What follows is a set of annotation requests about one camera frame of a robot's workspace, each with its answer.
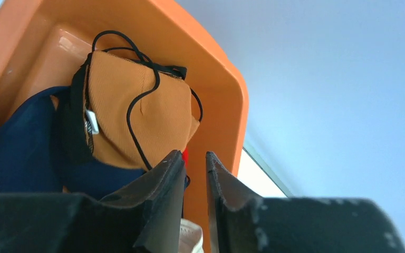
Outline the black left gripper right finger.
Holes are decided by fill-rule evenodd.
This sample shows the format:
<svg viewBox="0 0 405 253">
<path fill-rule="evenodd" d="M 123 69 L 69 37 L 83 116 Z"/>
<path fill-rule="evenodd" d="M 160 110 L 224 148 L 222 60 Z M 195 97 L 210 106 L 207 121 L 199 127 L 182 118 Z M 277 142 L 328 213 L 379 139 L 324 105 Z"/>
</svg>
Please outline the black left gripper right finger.
<svg viewBox="0 0 405 253">
<path fill-rule="evenodd" d="M 360 198 L 267 198 L 206 154 L 212 252 L 405 252 L 391 219 Z"/>
</svg>

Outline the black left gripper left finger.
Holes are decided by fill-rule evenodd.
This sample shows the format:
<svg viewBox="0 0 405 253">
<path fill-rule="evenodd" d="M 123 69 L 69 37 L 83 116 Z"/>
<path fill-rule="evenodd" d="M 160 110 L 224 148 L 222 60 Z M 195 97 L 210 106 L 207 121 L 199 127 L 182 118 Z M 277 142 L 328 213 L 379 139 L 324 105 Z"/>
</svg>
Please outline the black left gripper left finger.
<svg viewBox="0 0 405 253">
<path fill-rule="evenodd" d="M 177 252 L 185 178 L 175 150 L 100 200 L 0 193 L 0 252 Z"/>
</svg>

